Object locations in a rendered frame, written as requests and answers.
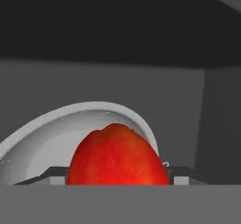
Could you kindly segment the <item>grey sink basin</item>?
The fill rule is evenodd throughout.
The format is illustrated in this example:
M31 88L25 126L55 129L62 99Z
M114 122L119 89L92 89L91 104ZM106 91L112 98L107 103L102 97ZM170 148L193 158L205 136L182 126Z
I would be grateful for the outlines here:
M0 60L0 142L42 114L87 101L136 111L172 165L217 183L241 180L241 67Z

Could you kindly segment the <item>white colander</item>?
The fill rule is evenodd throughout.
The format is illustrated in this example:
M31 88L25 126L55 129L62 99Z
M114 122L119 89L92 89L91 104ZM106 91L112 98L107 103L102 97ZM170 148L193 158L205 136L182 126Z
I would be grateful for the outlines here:
M0 142L0 185L40 176L49 167L70 168L81 141L114 123L142 136L159 157L152 129L135 111L107 102L71 104L30 121Z

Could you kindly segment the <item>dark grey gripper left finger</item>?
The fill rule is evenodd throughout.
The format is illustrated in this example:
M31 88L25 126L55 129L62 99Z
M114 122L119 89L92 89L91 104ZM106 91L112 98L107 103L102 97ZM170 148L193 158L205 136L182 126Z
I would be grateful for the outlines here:
M65 185L67 182L68 167L49 167L40 176L30 178L18 183L18 185L46 184Z

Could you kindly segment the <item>red apple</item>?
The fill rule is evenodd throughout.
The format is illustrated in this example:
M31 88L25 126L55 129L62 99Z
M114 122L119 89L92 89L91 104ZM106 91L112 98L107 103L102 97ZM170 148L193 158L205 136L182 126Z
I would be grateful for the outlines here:
M81 141L72 157L67 184L169 185L169 177L147 140L114 123Z

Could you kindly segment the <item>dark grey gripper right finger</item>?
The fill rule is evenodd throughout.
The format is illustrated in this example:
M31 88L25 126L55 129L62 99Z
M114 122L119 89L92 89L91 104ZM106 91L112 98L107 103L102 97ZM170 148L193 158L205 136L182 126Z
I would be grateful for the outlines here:
M204 184L204 180L189 167L167 167L169 182L172 185Z

